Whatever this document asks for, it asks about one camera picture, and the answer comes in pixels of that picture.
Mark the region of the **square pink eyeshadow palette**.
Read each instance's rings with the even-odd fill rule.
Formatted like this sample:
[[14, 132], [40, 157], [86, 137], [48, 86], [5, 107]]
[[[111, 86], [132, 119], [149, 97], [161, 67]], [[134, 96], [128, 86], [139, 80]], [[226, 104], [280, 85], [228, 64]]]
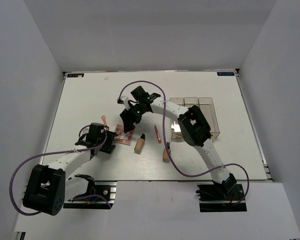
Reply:
[[114, 137], [114, 142], [128, 146], [131, 145], [134, 130], [125, 133], [124, 126], [117, 124], [115, 127], [115, 133], [117, 134], [117, 136]]

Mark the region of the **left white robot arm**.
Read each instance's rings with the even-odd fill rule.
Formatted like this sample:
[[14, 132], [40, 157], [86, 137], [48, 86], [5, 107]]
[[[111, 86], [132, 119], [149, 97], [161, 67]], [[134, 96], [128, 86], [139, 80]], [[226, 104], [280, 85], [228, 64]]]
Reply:
[[75, 172], [98, 153], [111, 154], [117, 133], [106, 125], [91, 123], [86, 133], [78, 137], [74, 148], [63, 151], [61, 157], [47, 165], [33, 167], [23, 196], [24, 207], [55, 216], [66, 201], [108, 200], [96, 191], [95, 179]]

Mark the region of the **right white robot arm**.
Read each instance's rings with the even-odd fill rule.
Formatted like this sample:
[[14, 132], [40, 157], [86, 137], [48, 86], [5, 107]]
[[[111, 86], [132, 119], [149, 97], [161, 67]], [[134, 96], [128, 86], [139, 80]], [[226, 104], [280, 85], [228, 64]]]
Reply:
[[120, 114], [124, 132], [134, 130], [135, 125], [140, 123], [143, 114], [147, 112], [159, 114], [177, 122], [183, 140], [194, 147], [210, 170], [216, 195], [223, 200], [233, 195], [237, 180], [217, 153], [212, 141], [211, 127], [198, 106], [178, 105], [167, 101], [158, 93], [149, 94], [142, 86], [135, 88], [131, 95], [135, 99], [134, 104], [127, 96], [120, 95], [117, 99], [118, 104], [124, 105], [124, 110]]

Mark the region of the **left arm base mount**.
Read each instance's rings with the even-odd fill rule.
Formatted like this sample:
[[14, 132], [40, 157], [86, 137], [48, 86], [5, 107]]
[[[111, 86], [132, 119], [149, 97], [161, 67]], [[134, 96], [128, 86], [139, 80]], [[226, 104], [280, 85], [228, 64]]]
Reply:
[[117, 182], [95, 181], [92, 189], [63, 204], [64, 209], [109, 210], [116, 198]]

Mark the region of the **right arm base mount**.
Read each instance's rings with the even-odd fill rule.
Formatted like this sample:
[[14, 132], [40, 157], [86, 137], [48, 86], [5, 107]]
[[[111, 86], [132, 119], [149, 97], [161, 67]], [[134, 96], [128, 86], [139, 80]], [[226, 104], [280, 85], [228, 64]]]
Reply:
[[230, 213], [246, 212], [247, 205], [244, 197], [244, 189], [241, 184], [236, 184], [228, 195], [224, 195], [213, 184], [200, 184], [196, 194], [199, 198], [199, 210], [201, 213]]

